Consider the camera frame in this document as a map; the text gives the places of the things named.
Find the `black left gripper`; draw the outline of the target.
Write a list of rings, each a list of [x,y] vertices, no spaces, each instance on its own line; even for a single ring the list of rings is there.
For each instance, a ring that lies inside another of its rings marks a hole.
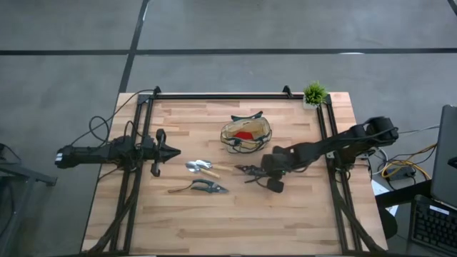
[[[156,131],[156,140],[158,146],[154,143],[154,139],[149,135],[142,138],[141,160],[153,161],[154,163],[151,166],[151,174],[154,177],[159,177],[161,175],[159,164],[165,163],[169,159],[178,156],[181,151],[166,144],[166,132],[162,128]]]

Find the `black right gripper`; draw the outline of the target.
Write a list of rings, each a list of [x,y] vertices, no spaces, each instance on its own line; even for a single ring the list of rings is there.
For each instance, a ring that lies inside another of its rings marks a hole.
[[[262,188],[266,188],[274,193],[282,193],[284,183],[281,181],[283,172],[292,167],[292,159],[288,148],[274,146],[271,150],[262,152],[258,156],[258,167],[262,170],[254,170],[251,172],[255,182]],[[261,183],[262,178],[267,178],[265,183]]]

